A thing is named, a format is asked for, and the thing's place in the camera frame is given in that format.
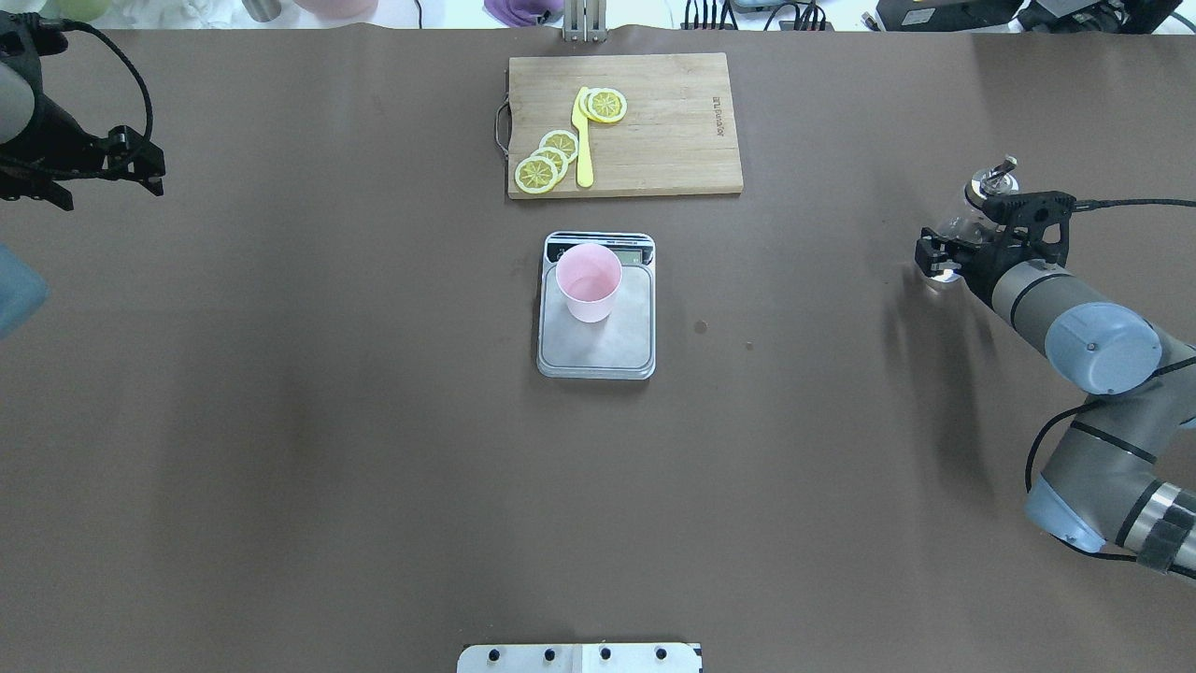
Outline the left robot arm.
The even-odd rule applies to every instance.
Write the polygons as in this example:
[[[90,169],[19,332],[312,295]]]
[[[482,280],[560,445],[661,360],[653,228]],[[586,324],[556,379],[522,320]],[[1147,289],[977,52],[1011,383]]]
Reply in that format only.
[[[106,165],[99,137],[85,131],[45,94],[41,60],[65,53],[60,27],[47,27],[38,14],[4,12],[4,200],[28,197],[69,210],[66,179],[92,175]]]

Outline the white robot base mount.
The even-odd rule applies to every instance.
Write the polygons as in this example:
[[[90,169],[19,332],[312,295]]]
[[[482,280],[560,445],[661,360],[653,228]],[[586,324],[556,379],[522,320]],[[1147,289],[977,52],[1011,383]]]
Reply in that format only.
[[[597,642],[476,644],[460,651],[457,672],[704,672],[698,644]]]

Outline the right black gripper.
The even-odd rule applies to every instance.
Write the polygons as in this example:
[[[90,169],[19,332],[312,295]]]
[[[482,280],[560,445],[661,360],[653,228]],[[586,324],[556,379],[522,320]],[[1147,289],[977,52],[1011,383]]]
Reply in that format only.
[[[926,280],[964,280],[980,301],[990,301],[1003,273],[1026,261],[1064,265],[1064,225],[1003,227],[980,244],[922,227],[915,247],[915,265]]]

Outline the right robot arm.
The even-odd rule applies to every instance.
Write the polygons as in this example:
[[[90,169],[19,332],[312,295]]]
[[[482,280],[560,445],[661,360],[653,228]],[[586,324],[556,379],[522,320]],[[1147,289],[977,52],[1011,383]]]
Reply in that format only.
[[[1035,435],[1029,520],[1074,552],[1192,582],[1192,490],[1155,473],[1192,427],[1192,345],[1068,271],[1039,246],[960,241],[923,230],[925,276],[964,279],[1086,400]]]

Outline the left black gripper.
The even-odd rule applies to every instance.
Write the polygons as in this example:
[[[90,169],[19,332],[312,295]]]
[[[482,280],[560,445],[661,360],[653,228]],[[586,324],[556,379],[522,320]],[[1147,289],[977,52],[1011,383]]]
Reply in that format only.
[[[17,136],[4,142],[4,159],[17,159],[33,165],[36,171],[6,165],[1,178],[1,200],[14,203],[23,197],[54,204],[62,210],[73,210],[72,192],[60,186],[61,178],[49,178],[45,169],[68,175],[91,175],[103,169],[103,152],[93,136],[77,123],[63,108],[50,98],[41,97],[35,106],[30,126]]]

